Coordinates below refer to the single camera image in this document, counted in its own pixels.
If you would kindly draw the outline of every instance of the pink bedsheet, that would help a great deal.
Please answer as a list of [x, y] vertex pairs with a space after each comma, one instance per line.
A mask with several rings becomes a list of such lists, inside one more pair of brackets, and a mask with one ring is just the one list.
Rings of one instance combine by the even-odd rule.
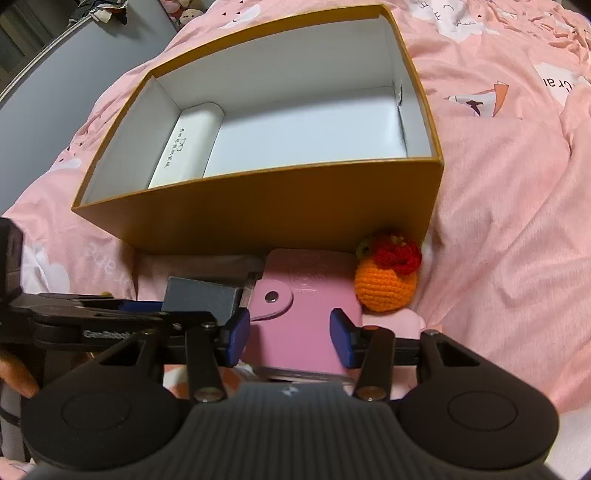
[[[355, 3], [363, 2], [217, 0], [163, 54], [123, 75], [7, 212], [26, 233], [26, 290], [161, 297], [167, 259], [134, 255], [70, 211], [132, 88], [149, 66], [214, 38]], [[414, 308], [429, 327], [542, 389], [560, 410], [576, 408], [591, 400], [589, 22], [551, 0], [388, 5], [446, 160]], [[181, 267], [191, 269], [176, 259], [174, 269]]]

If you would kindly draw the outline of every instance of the pink wallet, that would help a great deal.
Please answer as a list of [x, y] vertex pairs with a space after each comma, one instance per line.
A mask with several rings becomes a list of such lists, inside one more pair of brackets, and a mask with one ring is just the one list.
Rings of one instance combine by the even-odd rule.
[[330, 340], [329, 320], [332, 309], [341, 308], [361, 326], [356, 265], [355, 255], [342, 252], [273, 250], [249, 300], [251, 332], [242, 360], [277, 371], [348, 376]]

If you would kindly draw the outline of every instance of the human hand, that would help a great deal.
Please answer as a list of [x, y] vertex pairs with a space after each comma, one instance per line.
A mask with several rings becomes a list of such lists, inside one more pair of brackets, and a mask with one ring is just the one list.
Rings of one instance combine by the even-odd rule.
[[39, 391], [39, 385], [27, 367], [4, 348], [0, 348], [0, 380], [23, 397], [31, 398]]

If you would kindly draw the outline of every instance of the plush toy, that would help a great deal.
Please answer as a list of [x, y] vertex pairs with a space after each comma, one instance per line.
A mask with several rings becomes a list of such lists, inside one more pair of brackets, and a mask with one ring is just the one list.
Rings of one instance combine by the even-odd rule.
[[357, 249], [355, 293], [375, 312], [400, 309], [410, 303], [417, 288], [421, 249], [396, 235], [378, 235], [364, 240]]
[[182, 26], [185, 26], [186, 24], [188, 24], [193, 18], [195, 17], [199, 17], [203, 15], [203, 12], [201, 10], [196, 10], [194, 8], [187, 8], [183, 14], [181, 15], [181, 17], [178, 19], [178, 23], [180, 23]]
[[[162, 3], [166, 13], [175, 23], [177, 28], [181, 28], [188, 24], [193, 18], [203, 15], [204, 8], [201, 0], [160, 0], [160, 3]], [[192, 12], [195, 14], [192, 17], [190, 12], [189, 14], [185, 15], [185, 12], [191, 9], [199, 12], [199, 14]]]

